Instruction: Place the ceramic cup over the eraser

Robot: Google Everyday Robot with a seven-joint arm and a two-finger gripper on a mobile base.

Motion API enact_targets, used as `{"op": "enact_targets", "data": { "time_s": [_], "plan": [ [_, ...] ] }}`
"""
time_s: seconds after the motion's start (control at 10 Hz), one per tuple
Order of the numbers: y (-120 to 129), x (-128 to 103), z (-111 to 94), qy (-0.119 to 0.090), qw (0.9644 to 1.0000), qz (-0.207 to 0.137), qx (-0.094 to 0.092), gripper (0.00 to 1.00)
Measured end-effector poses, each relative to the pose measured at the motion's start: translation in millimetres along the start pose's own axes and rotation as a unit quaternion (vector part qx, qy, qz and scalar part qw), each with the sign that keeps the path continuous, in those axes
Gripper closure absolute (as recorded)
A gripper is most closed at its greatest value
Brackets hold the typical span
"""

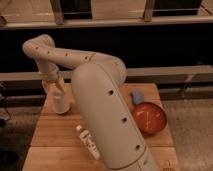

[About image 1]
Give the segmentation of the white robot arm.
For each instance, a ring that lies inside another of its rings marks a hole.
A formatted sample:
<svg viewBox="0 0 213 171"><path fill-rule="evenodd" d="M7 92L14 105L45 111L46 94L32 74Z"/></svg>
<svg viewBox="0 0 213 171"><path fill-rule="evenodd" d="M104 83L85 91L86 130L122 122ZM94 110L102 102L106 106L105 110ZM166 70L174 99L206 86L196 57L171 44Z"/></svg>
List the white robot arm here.
<svg viewBox="0 0 213 171"><path fill-rule="evenodd" d="M57 48L46 34L25 41L22 49L48 81L60 66L73 71L76 105L108 171L160 171L120 92L127 75L120 58Z"/></svg>

